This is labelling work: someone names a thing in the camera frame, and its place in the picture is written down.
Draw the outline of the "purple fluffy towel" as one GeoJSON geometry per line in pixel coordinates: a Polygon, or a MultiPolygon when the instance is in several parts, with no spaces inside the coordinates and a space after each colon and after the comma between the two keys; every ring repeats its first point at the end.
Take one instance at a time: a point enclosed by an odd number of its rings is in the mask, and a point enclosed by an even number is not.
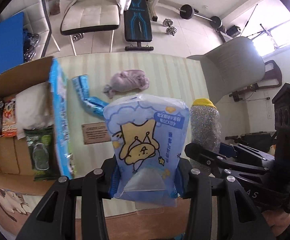
{"type": "Polygon", "coordinates": [[[103,93],[112,99],[117,92],[125,93],[134,89],[143,91],[148,89],[149,86],[150,81],[144,71],[129,69],[114,74],[109,84],[104,87],[103,93]]]}

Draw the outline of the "brown cardboard box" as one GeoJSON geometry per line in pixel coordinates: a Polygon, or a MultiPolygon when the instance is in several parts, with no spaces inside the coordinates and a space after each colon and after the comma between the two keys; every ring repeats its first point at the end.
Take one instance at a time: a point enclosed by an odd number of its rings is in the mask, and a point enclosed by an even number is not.
{"type": "Polygon", "coordinates": [[[67,77],[43,57],[0,74],[0,188],[42,195],[74,177],[67,120],[67,77]]]}

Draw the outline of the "white soft packet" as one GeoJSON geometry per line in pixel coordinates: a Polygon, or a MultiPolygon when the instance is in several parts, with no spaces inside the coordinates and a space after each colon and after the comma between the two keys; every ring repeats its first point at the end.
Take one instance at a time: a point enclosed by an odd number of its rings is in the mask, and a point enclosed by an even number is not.
{"type": "Polygon", "coordinates": [[[52,126],[53,117],[48,83],[42,82],[16,94],[17,139],[25,138],[25,129],[52,126]]]}

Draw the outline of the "green snack bag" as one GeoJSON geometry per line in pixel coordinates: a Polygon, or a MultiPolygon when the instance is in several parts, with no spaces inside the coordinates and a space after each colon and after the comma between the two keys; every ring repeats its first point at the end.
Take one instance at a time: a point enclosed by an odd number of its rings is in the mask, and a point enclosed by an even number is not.
{"type": "Polygon", "coordinates": [[[55,180],[60,172],[54,158],[53,126],[25,129],[34,181],[55,180]]]}

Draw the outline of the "blue cartoon tissue pack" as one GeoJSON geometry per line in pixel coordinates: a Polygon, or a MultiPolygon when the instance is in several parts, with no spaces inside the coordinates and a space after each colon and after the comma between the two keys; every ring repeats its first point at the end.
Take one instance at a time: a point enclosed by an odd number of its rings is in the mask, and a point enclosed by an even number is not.
{"type": "Polygon", "coordinates": [[[174,180],[189,124],[185,102],[125,96],[107,105],[103,116],[120,172],[114,197],[175,207],[174,180]]]}

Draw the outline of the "barbell on floor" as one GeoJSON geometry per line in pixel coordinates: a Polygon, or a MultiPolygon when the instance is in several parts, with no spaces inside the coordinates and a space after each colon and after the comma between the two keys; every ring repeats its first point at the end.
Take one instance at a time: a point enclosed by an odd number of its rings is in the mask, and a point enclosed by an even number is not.
{"type": "Polygon", "coordinates": [[[211,18],[202,16],[196,9],[194,9],[189,4],[185,4],[182,7],[180,7],[179,14],[180,17],[183,18],[184,20],[190,20],[194,16],[207,20],[210,22],[210,26],[213,29],[219,29],[223,25],[221,19],[218,16],[212,16],[211,18]]]}

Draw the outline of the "brown sign plaque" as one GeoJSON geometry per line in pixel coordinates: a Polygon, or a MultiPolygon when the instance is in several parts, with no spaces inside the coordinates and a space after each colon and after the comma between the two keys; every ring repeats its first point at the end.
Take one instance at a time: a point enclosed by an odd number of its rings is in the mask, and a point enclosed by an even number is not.
{"type": "Polygon", "coordinates": [[[82,124],[84,144],[97,144],[111,141],[105,122],[82,124]]]}

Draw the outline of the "blue board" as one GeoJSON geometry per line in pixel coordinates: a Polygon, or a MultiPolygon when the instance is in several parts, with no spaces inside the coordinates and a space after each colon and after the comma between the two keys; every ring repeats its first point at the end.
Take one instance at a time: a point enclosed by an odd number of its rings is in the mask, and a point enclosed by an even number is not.
{"type": "Polygon", "coordinates": [[[23,20],[19,12],[0,23],[0,74],[24,63],[23,20]]]}

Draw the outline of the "orange panda snack bag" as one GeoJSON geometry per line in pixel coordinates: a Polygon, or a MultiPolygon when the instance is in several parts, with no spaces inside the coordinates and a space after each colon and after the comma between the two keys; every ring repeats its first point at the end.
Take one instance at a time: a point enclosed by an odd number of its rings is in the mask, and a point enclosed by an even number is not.
{"type": "Polygon", "coordinates": [[[17,135],[16,99],[10,96],[4,101],[3,118],[2,118],[2,137],[14,137],[17,135]]]}

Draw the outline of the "black blue weight bench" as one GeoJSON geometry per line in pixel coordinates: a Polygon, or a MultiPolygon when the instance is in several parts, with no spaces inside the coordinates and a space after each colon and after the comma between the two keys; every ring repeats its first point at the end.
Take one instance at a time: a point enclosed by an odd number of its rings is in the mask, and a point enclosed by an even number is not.
{"type": "Polygon", "coordinates": [[[125,51],[153,51],[151,46],[142,46],[142,42],[151,42],[152,26],[146,0],[132,0],[124,12],[124,35],[126,42],[136,42],[137,46],[129,45],[125,51]]]}

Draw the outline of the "white padded chair centre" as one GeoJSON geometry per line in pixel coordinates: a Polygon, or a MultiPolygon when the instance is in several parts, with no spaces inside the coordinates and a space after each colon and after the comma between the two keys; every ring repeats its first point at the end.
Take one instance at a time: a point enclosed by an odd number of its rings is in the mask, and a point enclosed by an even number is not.
{"type": "Polygon", "coordinates": [[[116,0],[60,0],[60,33],[72,37],[78,33],[110,31],[112,52],[114,31],[120,25],[116,0]]]}

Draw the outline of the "silver yellow scrubber sponge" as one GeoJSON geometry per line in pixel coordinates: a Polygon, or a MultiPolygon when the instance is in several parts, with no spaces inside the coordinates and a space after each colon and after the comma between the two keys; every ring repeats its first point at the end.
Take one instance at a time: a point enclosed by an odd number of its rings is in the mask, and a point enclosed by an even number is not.
{"type": "Polygon", "coordinates": [[[190,123],[192,142],[218,153],[221,143],[220,114],[212,101],[195,99],[190,109],[190,123]]]}

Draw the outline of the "grey chair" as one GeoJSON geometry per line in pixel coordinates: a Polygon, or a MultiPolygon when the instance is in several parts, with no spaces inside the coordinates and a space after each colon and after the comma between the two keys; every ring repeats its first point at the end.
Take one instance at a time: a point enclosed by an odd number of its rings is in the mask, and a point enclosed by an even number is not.
{"type": "Polygon", "coordinates": [[[213,103],[261,81],[265,75],[265,63],[247,37],[236,37],[204,55],[188,58],[200,62],[208,95],[213,103]]]}

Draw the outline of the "chrome dumbbell under chair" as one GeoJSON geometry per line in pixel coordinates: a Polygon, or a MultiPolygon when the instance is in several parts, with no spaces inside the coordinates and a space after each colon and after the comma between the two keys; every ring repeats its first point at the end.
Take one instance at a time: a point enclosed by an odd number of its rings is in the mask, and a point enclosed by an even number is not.
{"type": "Polygon", "coordinates": [[[84,35],[85,35],[84,33],[73,34],[73,35],[72,35],[72,40],[73,40],[74,42],[79,41],[79,40],[81,40],[81,39],[84,38],[84,35]]]}

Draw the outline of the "white padded chair left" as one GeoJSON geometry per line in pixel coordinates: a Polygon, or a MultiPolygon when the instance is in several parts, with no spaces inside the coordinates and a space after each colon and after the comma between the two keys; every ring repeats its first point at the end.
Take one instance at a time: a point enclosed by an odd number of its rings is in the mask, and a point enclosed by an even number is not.
{"type": "Polygon", "coordinates": [[[52,34],[45,0],[12,0],[0,14],[0,21],[24,13],[23,26],[32,34],[38,34],[40,41],[35,48],[34,60],[45,57],[51,41],[57,44],[52,34]]]}

